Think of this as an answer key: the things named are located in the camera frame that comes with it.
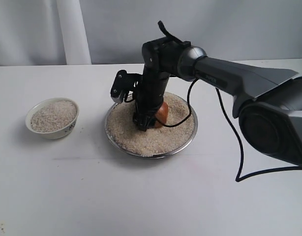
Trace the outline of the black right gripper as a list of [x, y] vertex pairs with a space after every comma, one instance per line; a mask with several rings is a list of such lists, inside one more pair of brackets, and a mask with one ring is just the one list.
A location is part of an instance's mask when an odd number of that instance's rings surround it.
[[142, 78], [138, 73], [118, 71], [110, 96], [115, 103], [130, 103], [136, 99], [133, 123], [140, 131], [146, 131], [155, 128], [155, 113], [164, 102], [169, 77], [194, 80], [194, 64], [205, 57], [206, 52], [189, 41], [178, 43], [160, 38], [144, 43], [142, 56], [145, 62]]

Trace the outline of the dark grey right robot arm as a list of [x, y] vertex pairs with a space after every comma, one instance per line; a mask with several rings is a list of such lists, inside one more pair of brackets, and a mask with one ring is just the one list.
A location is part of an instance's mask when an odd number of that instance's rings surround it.
[[156, 113], [170, 77], [202, 80], [233, 97], [232, 115], [253, 148], [302, 169], [302, 76], [296, 71], [213, 59], [170, 36], [144, 43], [142, 55], [143, 73], [119, 71], [110, 91], [116, 103], [133, 92], [140, 130], [160, 123]]

